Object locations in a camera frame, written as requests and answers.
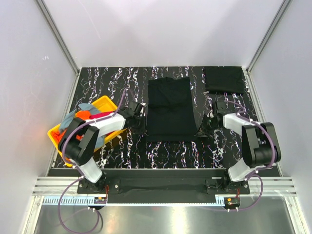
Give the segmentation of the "black t-shirt with blue logo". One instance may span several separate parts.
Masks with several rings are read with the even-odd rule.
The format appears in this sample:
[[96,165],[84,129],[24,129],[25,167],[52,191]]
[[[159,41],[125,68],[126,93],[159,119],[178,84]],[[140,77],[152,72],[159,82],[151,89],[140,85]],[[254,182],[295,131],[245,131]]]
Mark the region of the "black t-shirt with blue logo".
[[147,142],[191,142],[197,127],[188,77],[149,80]]

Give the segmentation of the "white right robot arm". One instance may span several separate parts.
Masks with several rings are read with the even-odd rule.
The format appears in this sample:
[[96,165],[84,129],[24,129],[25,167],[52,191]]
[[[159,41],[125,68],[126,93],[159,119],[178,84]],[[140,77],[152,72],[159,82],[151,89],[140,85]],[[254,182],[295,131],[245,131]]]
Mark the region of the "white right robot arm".
[[225,128],[241,136],[241,159],[226,169],[222,178],[208,188],[233,193],[252,176],[281,160],[281,150],[275,127],[270,122],[257,122],[242,114],[246,109],[233,101],[214,101],[212,110],[203,117],[196,136],[208,137],[215,130]]

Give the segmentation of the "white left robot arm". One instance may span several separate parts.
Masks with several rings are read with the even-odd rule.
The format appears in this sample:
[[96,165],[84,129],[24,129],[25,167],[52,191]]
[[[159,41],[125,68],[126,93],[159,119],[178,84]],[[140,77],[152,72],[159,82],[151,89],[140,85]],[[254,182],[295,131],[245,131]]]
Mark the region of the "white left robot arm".
[[105,188],[106,176],[93,159],[97,141],[115,131],[130,129],[142,134],[146,128],[146,104],[130,101],[127,106],[118,107],[116,111],[94,119],[74,118],[61,141],[58,150],[62,152],[67,163],[77,168],[88,187],[94,193]]

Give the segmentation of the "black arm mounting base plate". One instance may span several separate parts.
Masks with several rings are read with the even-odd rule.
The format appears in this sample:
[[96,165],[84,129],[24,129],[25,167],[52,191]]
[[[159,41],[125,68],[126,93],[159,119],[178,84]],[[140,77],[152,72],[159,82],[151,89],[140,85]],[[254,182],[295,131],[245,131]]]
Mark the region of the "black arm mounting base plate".
[[249,185],[246,181],[236,187],[225,188],[220,179],[215,178],[109,178],[100,183],[100,188],[95,188],[86,179],[78,183],[78,194],[120,194],[128,191],[182,191],[190,190],[205,192],[209,195],[221,194],[250,194]]

